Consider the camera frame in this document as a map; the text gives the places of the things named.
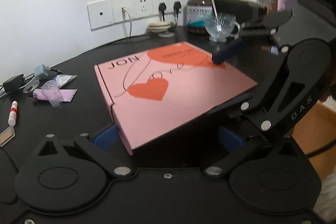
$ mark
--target glass jar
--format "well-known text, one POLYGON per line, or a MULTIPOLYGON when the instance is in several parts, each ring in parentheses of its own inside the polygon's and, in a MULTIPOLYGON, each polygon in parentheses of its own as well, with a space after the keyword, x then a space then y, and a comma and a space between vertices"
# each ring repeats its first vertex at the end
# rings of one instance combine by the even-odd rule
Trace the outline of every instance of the glass jar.
POLYGON ((211 0, 187 2, 187 30, 191 33, 208 34, 204 27, 203 14, 212 12, 211 0))

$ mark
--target pink cardboard box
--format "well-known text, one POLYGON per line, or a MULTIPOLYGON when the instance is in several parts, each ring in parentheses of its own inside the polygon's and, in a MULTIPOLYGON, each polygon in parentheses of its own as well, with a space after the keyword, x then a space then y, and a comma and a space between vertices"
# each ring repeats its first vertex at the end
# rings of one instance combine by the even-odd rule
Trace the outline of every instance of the pink cardboard box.
POLYGON ((187 42, 95 66, 120 137, 133 150, 254 87, 231 66, 187 42))

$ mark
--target blue gripper pad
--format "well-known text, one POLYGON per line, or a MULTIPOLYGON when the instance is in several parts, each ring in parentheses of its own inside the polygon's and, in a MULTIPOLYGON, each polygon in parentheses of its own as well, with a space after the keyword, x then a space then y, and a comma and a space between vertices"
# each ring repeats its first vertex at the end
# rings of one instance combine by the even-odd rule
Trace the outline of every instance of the blue gripper pad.
POLYGON ((100 135, 95 137, 93 140, 93 144, 99 147, 101 150, 107 152, 112 148, 112 146, 118 140, 118 129, 117 126, 114 124, 110 128, 106 129, 100 135))
POLYGON ((218 129, 218 139, 229 153, 234 152, 244 144, 242 138, 222 126, 218 129))

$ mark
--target glass cup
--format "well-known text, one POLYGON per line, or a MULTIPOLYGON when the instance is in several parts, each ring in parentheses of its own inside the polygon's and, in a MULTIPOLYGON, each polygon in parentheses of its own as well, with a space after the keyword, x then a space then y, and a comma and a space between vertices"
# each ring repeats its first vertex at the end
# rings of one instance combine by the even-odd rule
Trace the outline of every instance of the glass cup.
POLYGON ((227 37, 237 37, 241 27, 236 22, 236 17, 223 13, 218 13, 217 15, 217 17, 213 13, 203 15, 204 26, 210 35, 210 41, 226 42, 227 37), (231 34, 235 26, 238 27, 238 33, 231 34))

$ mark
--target lip balm tube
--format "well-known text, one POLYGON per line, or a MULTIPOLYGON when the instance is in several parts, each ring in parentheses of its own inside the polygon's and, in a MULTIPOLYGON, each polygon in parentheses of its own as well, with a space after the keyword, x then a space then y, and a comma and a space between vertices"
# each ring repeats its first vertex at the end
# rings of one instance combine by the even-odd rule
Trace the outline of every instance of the lip balm tube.
POLYGON ((10 109, 9 113, 9 119, 8 119, 8 124, 13 127, 16 125, 16 114, 17 114, 17 101, 14 101, 12 103, 12 107, 10 109))

